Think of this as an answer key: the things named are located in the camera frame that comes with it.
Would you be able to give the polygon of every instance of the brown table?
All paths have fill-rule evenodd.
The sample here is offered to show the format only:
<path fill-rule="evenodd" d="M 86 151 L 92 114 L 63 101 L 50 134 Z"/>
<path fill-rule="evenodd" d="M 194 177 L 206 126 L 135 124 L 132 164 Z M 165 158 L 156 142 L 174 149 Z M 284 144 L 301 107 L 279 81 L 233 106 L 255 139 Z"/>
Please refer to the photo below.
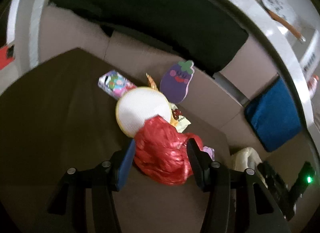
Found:
<path fill-rule="evenodd" d="M 0 200 L 22 232 L 30 229 L 68 168 L 93 168 L 129 143 L 116 123 L 116 100 L 97 86 L 112 69 L 74 49 L 33 69 L 0 97 Z M 207 134 L 205 144 L 214 131 Z M 218 159 L 224 156 L 229 157 L 228 150 L 217 151 Z M 193 177 L 170 187 L 133 167 L 114 201 L 124 233 L 191 233 L 200 231 L 208 194 Z"/>

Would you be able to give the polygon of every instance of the cartoon face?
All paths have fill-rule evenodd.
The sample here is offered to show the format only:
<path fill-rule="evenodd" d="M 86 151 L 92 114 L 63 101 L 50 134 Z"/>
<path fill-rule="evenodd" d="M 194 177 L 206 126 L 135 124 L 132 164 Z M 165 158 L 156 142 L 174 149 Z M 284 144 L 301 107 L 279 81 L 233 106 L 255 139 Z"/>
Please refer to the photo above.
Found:
<path fill-rule="evenodd" d="M 174 79 L 179 82 L 179 83 L 185 83 L 188 84 L 189 82 L 189 75 L 186 71 L 181 71 L 181 70 L 171 70 L 170 71 L 170 76 L 174 77 Z"/>
<path fill-rule="evenodd" d="M 116 81 L 116 85 L 117 85 L 117 86 L 123 86 L 123 85 L 124 85 L 124 81 L 121 80 L 121 79 L 118 79 L 118 80 Z"/>

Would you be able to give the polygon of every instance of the purple item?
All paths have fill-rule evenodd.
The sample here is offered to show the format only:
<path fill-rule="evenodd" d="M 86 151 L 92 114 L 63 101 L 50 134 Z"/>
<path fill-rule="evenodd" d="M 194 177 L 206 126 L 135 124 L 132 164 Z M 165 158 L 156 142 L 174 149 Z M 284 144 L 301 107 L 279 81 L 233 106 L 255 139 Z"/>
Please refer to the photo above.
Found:
<path fill-rule="evenodd" d="M 160 91 L 170 103 L 181 103 L 188 93 L 188 86 L 193 77 L 193 61 L 180 61 L 173 65 L 162 77 Z"/>
<path fill-rule="evenodd" d="M 214 149 L 204 146 L 202 151 L 208 153 L 210 158 L 214 160 Z"/>

